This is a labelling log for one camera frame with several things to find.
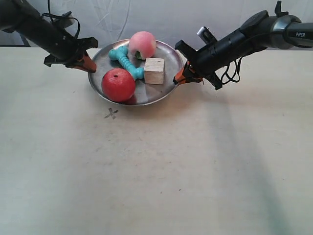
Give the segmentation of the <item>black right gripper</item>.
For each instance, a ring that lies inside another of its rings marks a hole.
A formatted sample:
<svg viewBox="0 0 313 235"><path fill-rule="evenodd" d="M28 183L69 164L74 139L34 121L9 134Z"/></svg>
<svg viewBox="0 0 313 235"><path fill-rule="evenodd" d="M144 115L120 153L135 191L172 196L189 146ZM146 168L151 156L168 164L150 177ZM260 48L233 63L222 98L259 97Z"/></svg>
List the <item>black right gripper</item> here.
<svg viewBox="0 0 313 235"><path fill-rule="evenodd" d="M174 76L175 85L201 83L207 79L216 90L222 88L221 79L215 71L244 56L246 49L239 49L247 37L240 31L233 31L216 43L205 45L199 50L190 47L183 40L176 43L175 49L187 59L184 67Z"/></svg>

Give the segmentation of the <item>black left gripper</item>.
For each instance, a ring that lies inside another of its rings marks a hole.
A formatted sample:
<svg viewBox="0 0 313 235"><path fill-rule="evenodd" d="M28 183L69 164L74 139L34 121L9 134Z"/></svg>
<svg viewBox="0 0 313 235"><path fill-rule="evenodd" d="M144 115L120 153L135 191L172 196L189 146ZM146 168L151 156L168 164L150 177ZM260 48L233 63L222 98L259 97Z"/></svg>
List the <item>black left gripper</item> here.
<svg viewBox="0 0 313 235"><path fill-rule="evenodd" d="M48 22L27 23L24 36L50 53L44 60L44 64L49 67L63 64L66 68L90 73L97 70L97 65L87 53L88 49L98 47L98 41L94 37L77 39Z"/></svg>

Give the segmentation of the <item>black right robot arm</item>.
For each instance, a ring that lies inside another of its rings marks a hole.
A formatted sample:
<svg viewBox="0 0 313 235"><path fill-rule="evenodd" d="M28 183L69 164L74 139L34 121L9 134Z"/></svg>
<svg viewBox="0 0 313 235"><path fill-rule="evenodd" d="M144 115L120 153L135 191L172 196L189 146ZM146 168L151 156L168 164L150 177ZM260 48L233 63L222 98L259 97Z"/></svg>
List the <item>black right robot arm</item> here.
<svg viewBox="0 0 313 235"><path fill-rule="evenodd" d="M239 76L242 59L246 56L267 48L312 48L313 24L303 23L297 16L282 11L281 3L280 0L276 3L273 16L267 10L260 11L220 40L203 26L197 35L205 46L199 50L183 40L177 42L175 49L187 61L174 76L173 83L200 83L206 79L218 90L229 82L240 81L235 77Z"/></svg>

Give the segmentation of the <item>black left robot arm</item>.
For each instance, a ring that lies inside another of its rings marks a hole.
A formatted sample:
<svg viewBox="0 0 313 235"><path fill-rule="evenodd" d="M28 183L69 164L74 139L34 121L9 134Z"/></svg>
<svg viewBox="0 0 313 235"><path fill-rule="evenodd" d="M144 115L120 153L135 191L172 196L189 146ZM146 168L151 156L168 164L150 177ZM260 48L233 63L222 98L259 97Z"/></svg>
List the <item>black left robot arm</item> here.
<svg viewBox="0 0 313 235"><path fill-rule="evenodd" d="M67 68L79 69L90 73L96 72L96 64L87 50L97 48L98 41L94 37L79 38L80 23L77 31L71 35L66 27L78 21L68 11L62 15L51 13L50 1L48 12L40 14L26 0L2 0L0 2L0 29L7 33L17 32L30 40L49 55L44 64L62 64Z"/></svg>

